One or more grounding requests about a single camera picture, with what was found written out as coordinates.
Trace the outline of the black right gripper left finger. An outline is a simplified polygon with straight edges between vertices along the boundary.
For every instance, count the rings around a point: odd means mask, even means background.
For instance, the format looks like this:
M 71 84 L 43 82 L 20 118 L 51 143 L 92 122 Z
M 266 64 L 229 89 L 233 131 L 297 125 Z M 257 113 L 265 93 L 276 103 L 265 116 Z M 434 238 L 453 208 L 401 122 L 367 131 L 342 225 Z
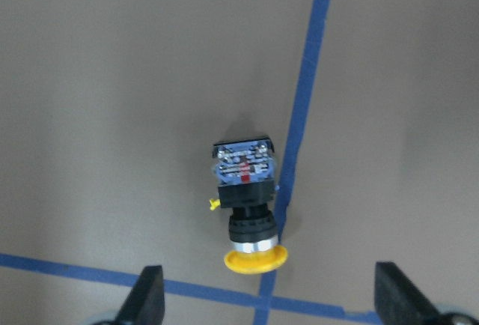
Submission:
M 147 266 L 117 313 L 114 324 L 162 324 L 165 317 L 165 289 L 161 265 Z

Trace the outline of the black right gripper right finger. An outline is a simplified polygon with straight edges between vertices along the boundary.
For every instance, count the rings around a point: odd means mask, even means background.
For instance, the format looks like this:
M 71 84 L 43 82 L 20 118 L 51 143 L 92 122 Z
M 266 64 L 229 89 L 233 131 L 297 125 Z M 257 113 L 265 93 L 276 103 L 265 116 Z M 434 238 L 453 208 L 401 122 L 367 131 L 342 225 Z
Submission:
M 375 264 L 373 302 L 383 324 L 439 322 L 439 310 L 391 261 L 378 261 Z

